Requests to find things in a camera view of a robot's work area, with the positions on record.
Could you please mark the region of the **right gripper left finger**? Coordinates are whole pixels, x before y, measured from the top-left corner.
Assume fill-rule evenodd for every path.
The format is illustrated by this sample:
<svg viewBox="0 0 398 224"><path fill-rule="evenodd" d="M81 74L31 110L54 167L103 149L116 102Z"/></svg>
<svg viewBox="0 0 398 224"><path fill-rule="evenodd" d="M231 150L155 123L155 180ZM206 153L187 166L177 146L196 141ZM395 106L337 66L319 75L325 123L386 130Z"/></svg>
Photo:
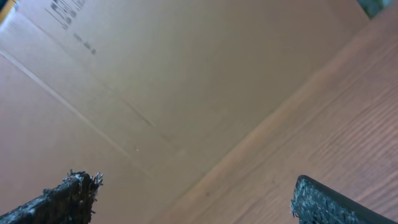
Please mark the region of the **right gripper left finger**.
<svg viewBox="0 0 398 224"><path fill-rule="evenodd" d="M1 224L89 224L103 174L70 170L62 183L1 215Z"/></svg>

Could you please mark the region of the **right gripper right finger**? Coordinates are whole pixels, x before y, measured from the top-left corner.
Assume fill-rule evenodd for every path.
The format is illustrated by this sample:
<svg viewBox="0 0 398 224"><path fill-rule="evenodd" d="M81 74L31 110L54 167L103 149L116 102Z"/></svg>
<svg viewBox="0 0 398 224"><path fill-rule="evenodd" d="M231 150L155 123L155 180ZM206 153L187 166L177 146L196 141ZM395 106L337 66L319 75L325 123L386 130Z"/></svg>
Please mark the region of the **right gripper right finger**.
<svg viewBox="0 0 398 224"><path fill-rule="evenodd" d="M397 224L307 175L298 176L290 207L300 224Z"/></svg>

